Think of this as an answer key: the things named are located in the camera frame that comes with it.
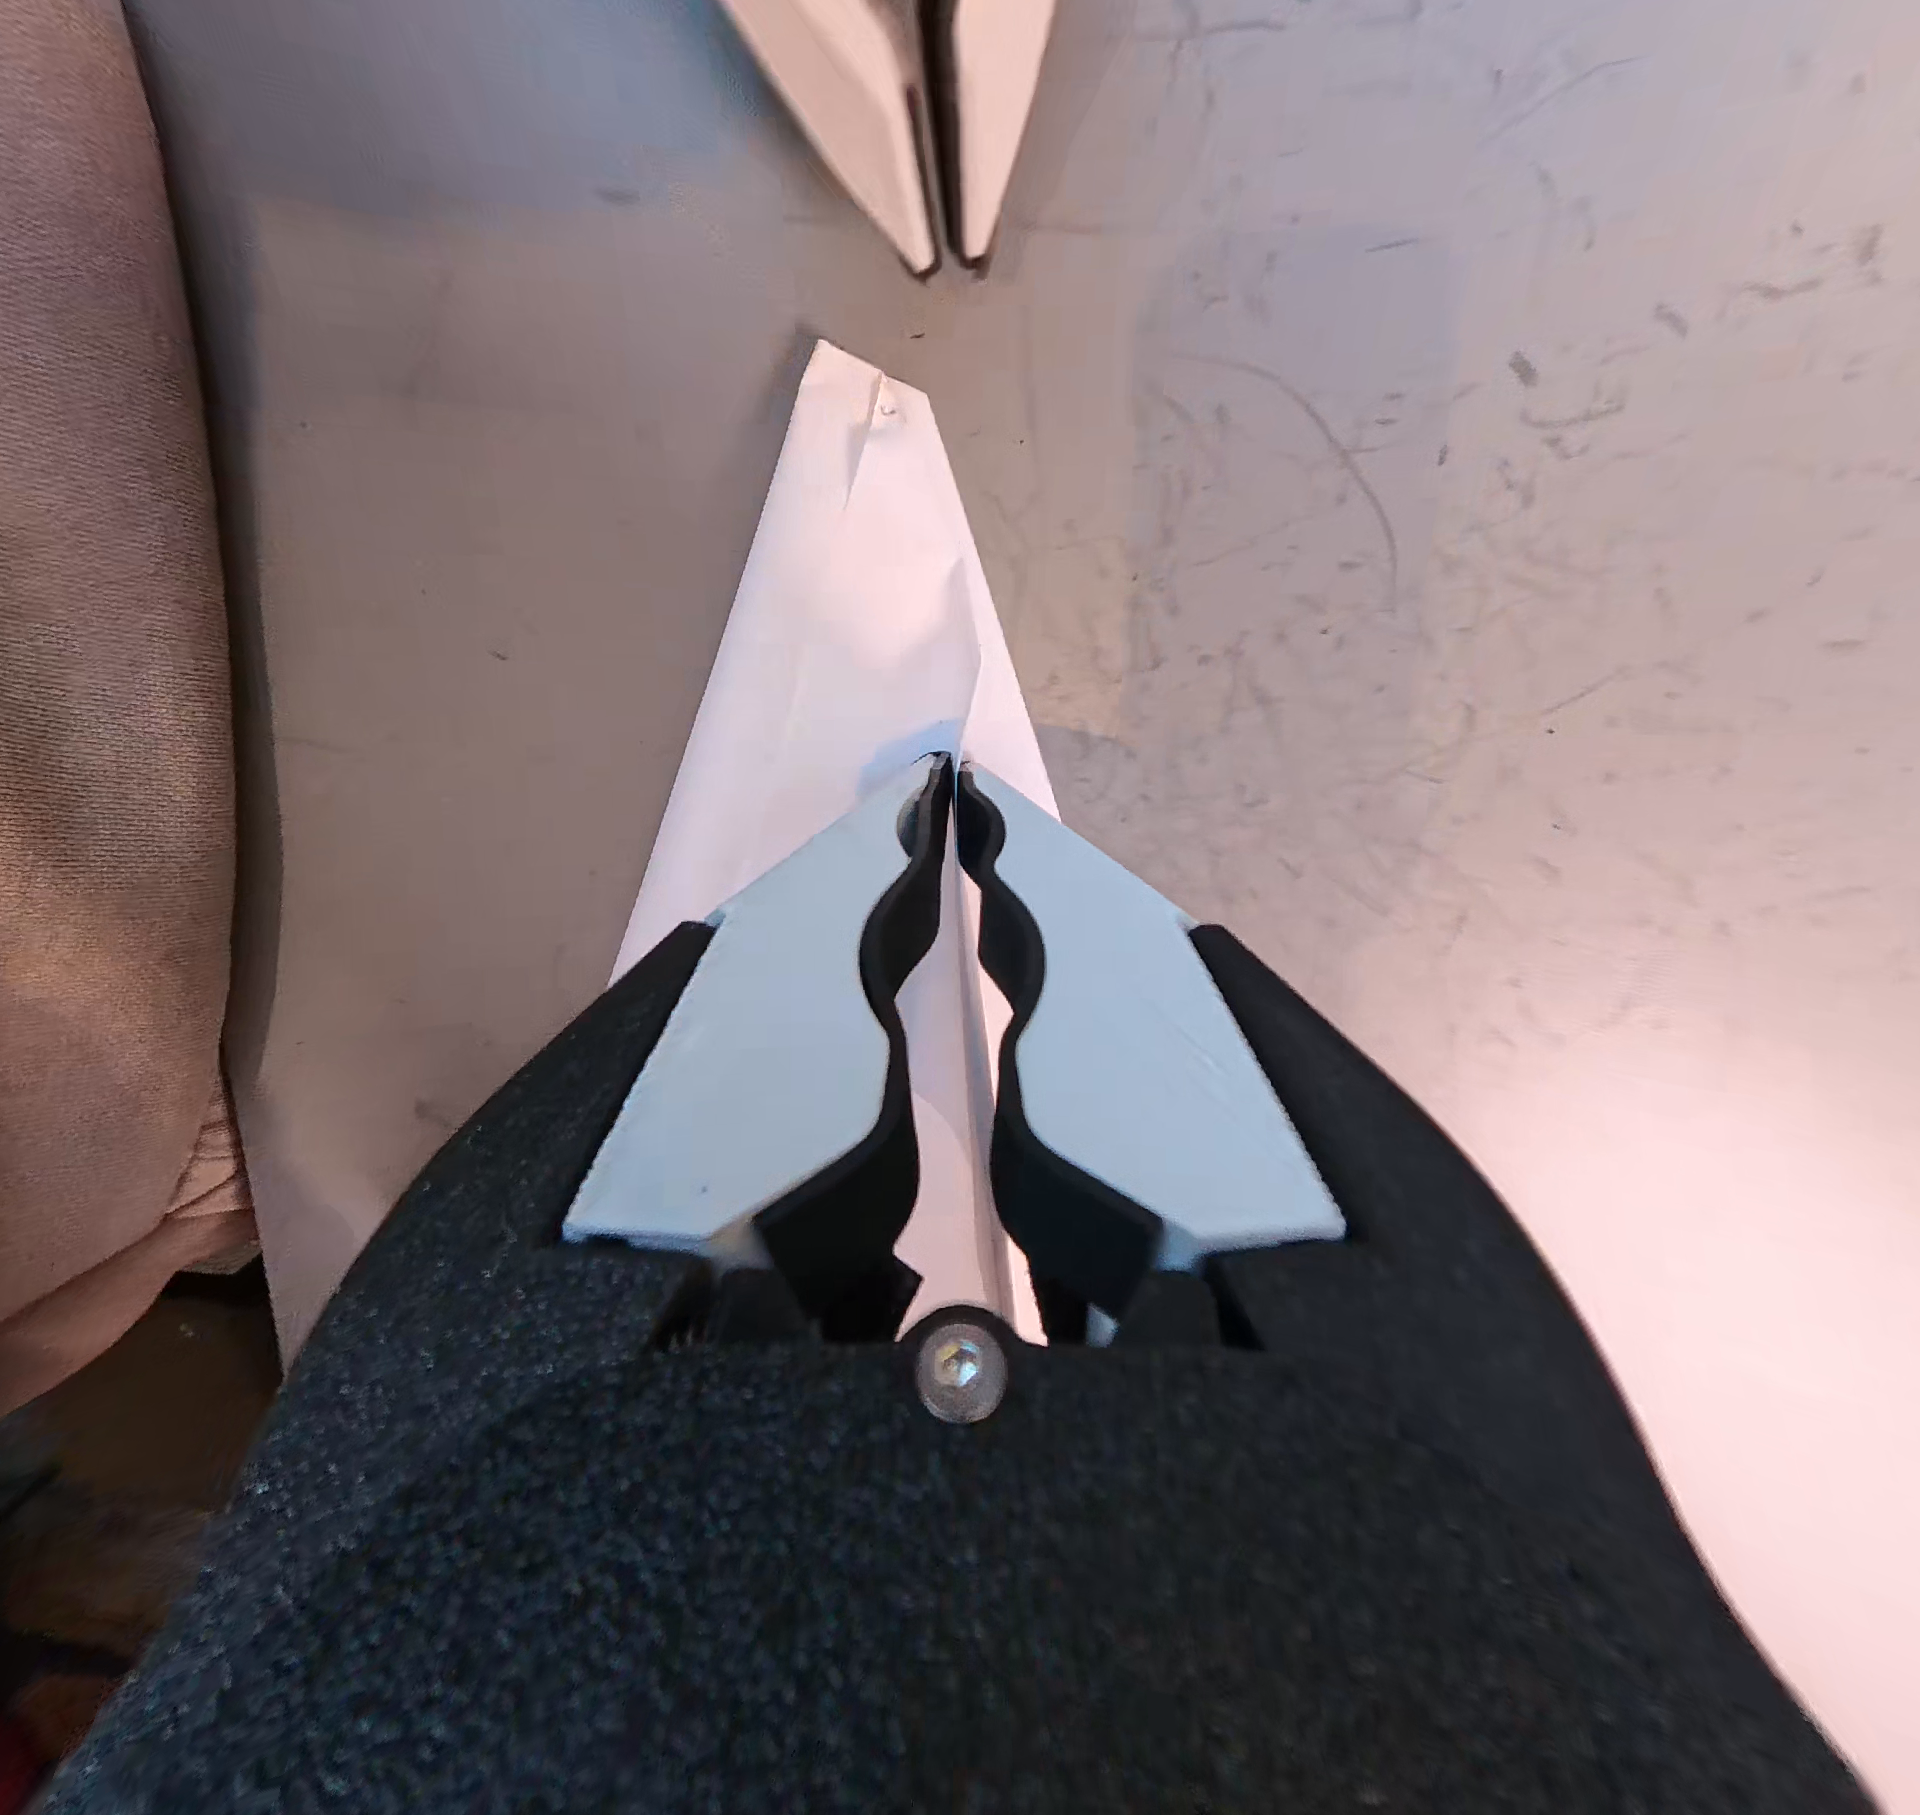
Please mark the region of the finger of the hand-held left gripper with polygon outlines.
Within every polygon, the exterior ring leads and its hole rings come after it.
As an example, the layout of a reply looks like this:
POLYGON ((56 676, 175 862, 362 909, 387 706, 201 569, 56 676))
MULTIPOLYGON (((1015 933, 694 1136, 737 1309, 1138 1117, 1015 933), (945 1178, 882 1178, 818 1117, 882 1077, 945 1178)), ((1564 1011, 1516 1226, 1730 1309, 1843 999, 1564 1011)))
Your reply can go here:
POLYGON ((880 0, 722 0, 827 172, 906 269, 941 267, 926 89, 880 0))
POLYGON ((989 267, 1060 0, 926 0, 932 165, 945 254, 989 267))

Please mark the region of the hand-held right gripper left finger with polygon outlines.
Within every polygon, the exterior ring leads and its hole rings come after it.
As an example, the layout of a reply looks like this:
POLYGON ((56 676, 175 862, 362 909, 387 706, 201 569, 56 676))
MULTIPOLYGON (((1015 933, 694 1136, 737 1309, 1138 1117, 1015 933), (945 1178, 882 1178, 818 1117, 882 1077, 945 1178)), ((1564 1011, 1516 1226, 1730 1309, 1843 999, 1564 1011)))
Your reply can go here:
POLYGON ((775 1274, 824 1335, 895 1335, 918 1274, 918 1122, 899 984, 941 933, 951 754, 730 891, 694 933, 655 1056, 568 1214, 568 1243, 775 1274))

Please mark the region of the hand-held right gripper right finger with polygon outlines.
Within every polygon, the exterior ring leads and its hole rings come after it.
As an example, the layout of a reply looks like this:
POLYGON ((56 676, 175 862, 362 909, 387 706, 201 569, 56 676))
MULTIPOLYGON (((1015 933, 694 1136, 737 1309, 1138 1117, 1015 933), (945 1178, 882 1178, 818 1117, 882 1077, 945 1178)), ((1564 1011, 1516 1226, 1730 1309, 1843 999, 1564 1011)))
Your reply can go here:
POLYGON ((1202 925, 986 766, 960 774, 999 1042, 989 1202, 1041 1335, 1111 1347, 1173 1274, 1204 1330, 1219 1258, 1341 1243, 1334 1205, 1202 925))

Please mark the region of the white paper sheet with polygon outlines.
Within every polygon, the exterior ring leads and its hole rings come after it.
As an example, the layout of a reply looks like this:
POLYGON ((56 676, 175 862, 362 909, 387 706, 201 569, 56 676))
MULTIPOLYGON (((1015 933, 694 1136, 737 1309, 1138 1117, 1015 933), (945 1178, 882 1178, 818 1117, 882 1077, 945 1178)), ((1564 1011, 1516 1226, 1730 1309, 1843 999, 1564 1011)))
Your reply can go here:
MULTIPOLYGON (((932 748, 1060 813, 932 395, 818 335, 613 972, 932 748)), ((926 1146, 914 1312, 978 1302, 1041 1341, 989 1202, 1009 999, 960 856, 899 1023, 926 1146)))

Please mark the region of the grey desk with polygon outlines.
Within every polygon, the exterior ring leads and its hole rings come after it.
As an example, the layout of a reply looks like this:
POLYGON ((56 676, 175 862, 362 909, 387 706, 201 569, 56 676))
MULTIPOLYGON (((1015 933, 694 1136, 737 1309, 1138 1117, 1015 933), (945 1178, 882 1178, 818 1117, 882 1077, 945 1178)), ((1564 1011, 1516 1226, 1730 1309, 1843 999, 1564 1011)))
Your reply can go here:
POLYGON ((1060 0, 914 280, 717 0, 123 0, 300 1352, 611 984, 818 335, 932 395, 1052 793, 1505 1189, 1917 1811, 1917 0, 1060 0))

